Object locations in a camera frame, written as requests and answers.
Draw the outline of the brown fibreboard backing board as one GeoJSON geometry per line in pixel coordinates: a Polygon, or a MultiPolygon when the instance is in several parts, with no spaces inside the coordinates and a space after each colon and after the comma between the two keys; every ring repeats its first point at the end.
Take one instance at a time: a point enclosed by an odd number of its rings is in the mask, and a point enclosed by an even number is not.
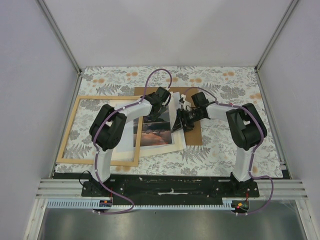
{"type": "MultiPolygon", "coordinates": [[[[180,94],[184,94],[188,87],[171,87],[169,90],[173,93],[179,92],[180,94]]],[[[142,96],[144,93],[144,87],[135,87],[134,88],[134,96],[142,96]]],[[[192,88],[185,95],[186,100],[191,103],[191,107],[194,107],[194,103],[192,100],[192,96],[198,93],[198,89],[192,88]]],[[[202,146],[202,130],[201,130],[201,122],[197,121],[194,123],[194,128],[191,131],[184,133],[185,143],[187,146],[202,146]]]]}

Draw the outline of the sunset landscape photo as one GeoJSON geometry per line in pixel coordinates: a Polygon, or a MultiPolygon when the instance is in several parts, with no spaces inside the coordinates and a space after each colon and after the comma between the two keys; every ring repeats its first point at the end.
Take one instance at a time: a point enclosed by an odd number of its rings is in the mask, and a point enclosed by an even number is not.
{"type": "Polygon", "coordinates": [[[142,121],[140,146],[162,146],[172,144],[170,111],[167,106],[158,118],[144,116],[142,121]]]}

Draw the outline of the cream mat board passe-partout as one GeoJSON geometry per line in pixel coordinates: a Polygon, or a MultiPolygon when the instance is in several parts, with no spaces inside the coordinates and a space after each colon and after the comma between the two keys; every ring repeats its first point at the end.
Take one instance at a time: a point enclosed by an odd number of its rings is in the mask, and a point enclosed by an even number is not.
{"type": "MultiPolygon", "coordinates": [[[[171,128],[176,120],[176,110],[180,106],[178,98],[179,92],[171,92],[171,99],[167,107],[169,107],[169,116],[171,128]]],[[[136,139],[138,135],[139,119],[136,118],[133,121],[127,123],[124,127],[123,134],[119,144],[115,147],[112,153],[113,161],[133,161],[136,139]]],[[[161,155],[171,152],[180,151],[186,148],[186,141],[183,130],[171,132],[172,144],[167,145],[154,145],[149,147],[141,147],[139,151],[140,157],[149,157],[154,155],[161,155]]]]}

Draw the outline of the wooden picture frame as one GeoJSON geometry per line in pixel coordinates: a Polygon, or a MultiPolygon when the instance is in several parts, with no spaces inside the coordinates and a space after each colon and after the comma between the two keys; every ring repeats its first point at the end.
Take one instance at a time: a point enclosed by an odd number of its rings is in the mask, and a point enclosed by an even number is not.
{"type": "Polygon", "coordinates": [[[63,136],[56,163],[93,165],[96,148],[89,134],[90,127],[104,104],[121,106],[138,100],[139,96],[92,96],[76,98],[63,136]]]}

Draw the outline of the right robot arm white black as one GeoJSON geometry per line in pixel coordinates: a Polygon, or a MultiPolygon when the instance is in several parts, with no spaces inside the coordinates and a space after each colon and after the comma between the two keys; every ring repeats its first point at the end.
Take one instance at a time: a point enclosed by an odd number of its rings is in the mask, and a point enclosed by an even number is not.
{"type": "Polygon", "coordinates": [[[234,104],[210,102],[203,92],[191,96],[194,107],[183,94],[179,100],[180,107],[176,110],[176,119],[172,132],[183,130],[190,132],[195,123],[203,119],[221,120],[228,123],[231,138],[235,145],[236,161],[228,182],[219,188],[221,194],[240,197],[254,188],[252,167],[257,148],[267,136],[267,129],[252,103],[241,106],[234,104]]]}

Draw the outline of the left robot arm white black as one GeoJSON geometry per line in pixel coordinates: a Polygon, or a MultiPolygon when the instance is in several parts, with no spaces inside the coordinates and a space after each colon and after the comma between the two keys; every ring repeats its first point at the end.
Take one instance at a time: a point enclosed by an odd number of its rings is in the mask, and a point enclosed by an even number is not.
{"type": "Polygon", "coordinates": [[[103,197],[110,192],[110,184],[106,180],[111,176],[112,154],[122,138],[125,125],[144,116],[158,118],[166,110],[170,99],[170,92],[159,87],[155,92],[143,95],[127,105],[115,108],[105,104],[101,107],[89,129],[96,148],[92,173],[96,181],[92,189],[97,195],[103,197]]]}

